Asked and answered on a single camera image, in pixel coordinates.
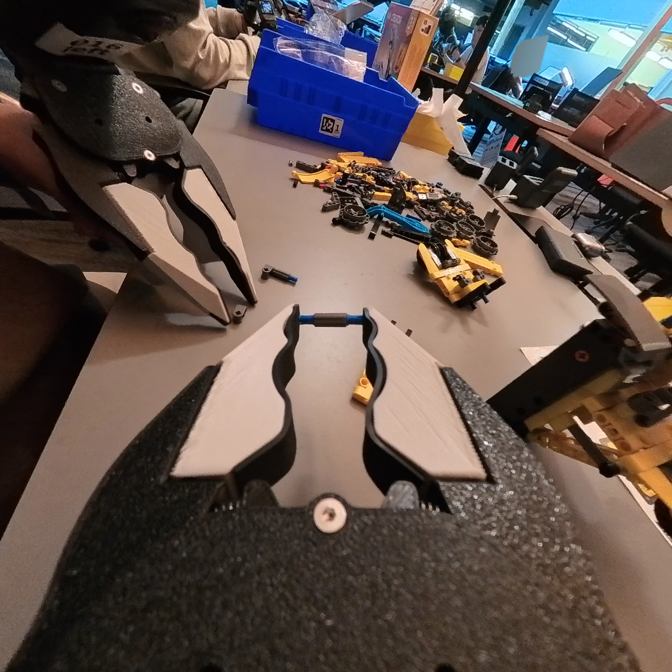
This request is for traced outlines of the blue plastic bin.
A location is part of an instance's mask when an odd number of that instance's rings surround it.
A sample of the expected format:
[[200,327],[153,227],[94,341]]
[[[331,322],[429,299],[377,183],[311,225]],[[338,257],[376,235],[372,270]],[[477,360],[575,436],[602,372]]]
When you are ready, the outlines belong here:
[[[248,81],[247,103],[257,123],[389,161],[407,131],[418,100],[395,79],[383,80],[367,68],[359,82],[322,66],[282,55],[279,37],[304,38],[303,28],[278,19],[278,31],[265,29]],[[344,119],[340,139],[319,133],[323,113]]]

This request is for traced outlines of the pile of toy building pieces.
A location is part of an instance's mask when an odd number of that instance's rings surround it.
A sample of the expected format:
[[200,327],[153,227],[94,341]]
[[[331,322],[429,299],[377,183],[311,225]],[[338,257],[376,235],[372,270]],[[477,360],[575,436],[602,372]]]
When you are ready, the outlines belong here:
[[[491,259],[499,248],[494,227],[499,220],[496,210],[484,220],[460,192],[450,191],[442,182],[417,180],[412,175],[383,165],[363,153],[339,153],[321,164],[290,162],[292,187],[312,186],[329,194],[323,213],[335,217],[332,225],[360,231],[371,223],[370,237],[380,226],[392,237],[411,243],[449,239],[457,247]],[[430,236],[405,231],[382,216],[368,216],[365,209],[384,205],[403,215],[420,219],[432,230]]]

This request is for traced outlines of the grey laptop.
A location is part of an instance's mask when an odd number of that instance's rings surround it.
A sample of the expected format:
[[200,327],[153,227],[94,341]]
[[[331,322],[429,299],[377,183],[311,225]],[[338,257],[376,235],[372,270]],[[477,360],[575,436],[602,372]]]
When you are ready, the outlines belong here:
[[618,148],[610,161],[651,189],[671,197],[671,115]]

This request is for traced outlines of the yellow and grey toy vehicle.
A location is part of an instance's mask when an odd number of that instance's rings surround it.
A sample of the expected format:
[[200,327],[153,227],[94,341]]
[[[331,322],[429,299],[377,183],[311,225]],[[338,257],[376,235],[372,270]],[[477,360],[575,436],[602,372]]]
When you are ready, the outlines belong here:
[[603,298],[603,346],[568,346],[571,364],[597,362],[615,346],[615,362],[602,372],[579,372],[567,392],[542,402],[522,420],[525,435],[541,446],[623,476],[650,499],[654,517],[671,536],[671,299],[642,299],[612,275],[588,275]]

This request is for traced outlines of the small yellow toy assembly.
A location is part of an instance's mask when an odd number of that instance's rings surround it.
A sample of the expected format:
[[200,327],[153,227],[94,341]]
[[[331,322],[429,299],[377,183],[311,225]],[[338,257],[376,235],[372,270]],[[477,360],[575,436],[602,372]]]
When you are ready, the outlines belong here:
[[418,244],[416,260],[429,281],[457,308],[487,303],[489,295],[506,284],[499,264],[457,248],[449,239]]

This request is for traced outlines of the yellow panel with grey pins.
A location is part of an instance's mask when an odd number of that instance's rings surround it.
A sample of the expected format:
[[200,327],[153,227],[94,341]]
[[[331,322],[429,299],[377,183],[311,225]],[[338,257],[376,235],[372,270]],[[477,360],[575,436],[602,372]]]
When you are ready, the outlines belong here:
[[368,404],[372,398],[374,384],[377,380],[375,373],[368,374],[368,370],[371,368],[368,362],[373,357],[374,348],[385,367],[388,382],[391,382],[392,378],[399,374],[402,365],[406,365],[413,354],[419,352],[417,344],[410,339],[412,329],[403,331],[396,321],[388,320],[382,313],[373,308],[369,309],[368,312],[374,326],[377,327],[378,335],[374,335],[375,329],[369,324],[366,323],[363,326],[362,342],[366,352],[365,367],[352,393],[352,399],[363,405]]

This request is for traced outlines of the yellow bag with white paper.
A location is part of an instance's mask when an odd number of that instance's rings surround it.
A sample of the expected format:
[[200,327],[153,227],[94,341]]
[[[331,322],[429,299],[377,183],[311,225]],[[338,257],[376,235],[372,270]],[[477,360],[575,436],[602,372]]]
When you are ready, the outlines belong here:
[[464,126],[459,119],[463,98],[451,94],[443,100],[443,89],[434,88],[432,97],[421,102],[411,119],[402,141],[414,147],[447,156],[451,148],[471,156],[463,137]]

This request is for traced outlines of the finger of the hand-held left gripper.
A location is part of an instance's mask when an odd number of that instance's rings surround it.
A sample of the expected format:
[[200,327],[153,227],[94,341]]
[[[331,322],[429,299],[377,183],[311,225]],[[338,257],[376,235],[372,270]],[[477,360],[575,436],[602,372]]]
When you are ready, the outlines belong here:
[[146,266],[179,288],[206,314],[229,324],[231,316],[220,291],[203,273],[195,255],[174,235],[162,199],[137,183],[109,184],[103,192],[146,248]]
[[258,298],[235,217],[201,168],[185,169],[173,186],[173,208],[183,243],[219,290],[238,292],[248,305]]

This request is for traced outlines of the person's left hand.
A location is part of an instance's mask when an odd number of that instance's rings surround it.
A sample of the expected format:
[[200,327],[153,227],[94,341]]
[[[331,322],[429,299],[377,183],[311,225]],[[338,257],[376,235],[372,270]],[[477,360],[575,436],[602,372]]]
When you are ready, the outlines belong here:
[[19,184],[38,189],[67,208],[50,160],[34,139],[37,123],[36,115],[1,94],[1,169]]

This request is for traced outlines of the black charger with screen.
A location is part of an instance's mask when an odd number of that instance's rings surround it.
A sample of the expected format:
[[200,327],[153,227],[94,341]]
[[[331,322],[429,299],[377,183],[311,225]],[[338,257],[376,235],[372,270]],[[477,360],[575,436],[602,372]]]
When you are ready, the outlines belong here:
[[513,179],[521,160],[521,153],[510,150],[502,152],[484,178],[483,185],[492,191],[504,189],[508,182]]

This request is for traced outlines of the cardboard box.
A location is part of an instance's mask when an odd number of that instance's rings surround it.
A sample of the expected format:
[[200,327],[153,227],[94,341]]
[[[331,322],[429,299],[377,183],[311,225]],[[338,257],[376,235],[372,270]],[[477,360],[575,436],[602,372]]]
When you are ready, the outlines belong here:
[[441,1],[392,2],[386,13],[372,69],[413,92],[438,25]]

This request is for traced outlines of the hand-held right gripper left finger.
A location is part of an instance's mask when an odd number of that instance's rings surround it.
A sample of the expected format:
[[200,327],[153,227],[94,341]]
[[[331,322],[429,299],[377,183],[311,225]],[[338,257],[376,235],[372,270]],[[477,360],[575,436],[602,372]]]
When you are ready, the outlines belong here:
[[296,435],[287,385],[296,371],[298,305],[285,307],[228,353],[177,455],[175,478],[223,476],[235,490],[290,471]]

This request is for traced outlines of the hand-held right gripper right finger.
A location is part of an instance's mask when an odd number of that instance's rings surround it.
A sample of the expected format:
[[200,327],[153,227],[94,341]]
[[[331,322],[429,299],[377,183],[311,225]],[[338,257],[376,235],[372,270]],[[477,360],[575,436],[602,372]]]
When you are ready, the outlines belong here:
[[363,313],[365,438],[374,456],[390,457],[383,481],[485,481],[487,472],[449,390],[443,365],[375,308]]

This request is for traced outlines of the black battery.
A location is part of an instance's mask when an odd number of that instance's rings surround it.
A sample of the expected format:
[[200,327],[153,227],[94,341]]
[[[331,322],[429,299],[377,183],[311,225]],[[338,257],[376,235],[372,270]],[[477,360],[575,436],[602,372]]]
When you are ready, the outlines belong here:
[[475,161],[471,155],[458,152],[455,147],[449,149],[447,160],[459,174],[466,177],[479,180],[483,175],[483,165]]

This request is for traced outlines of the light blue plastic piece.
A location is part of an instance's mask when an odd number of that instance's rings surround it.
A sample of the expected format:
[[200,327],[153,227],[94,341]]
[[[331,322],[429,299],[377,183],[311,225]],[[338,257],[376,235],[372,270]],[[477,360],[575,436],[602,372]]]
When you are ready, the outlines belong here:
[[420,219],[403,215],[391,209],[389,206],[374,205],[365,209],[368,216],[382,216],[383,218],[399,225],[402,229],[417,234],[430,236],[432,230],[426,226]]

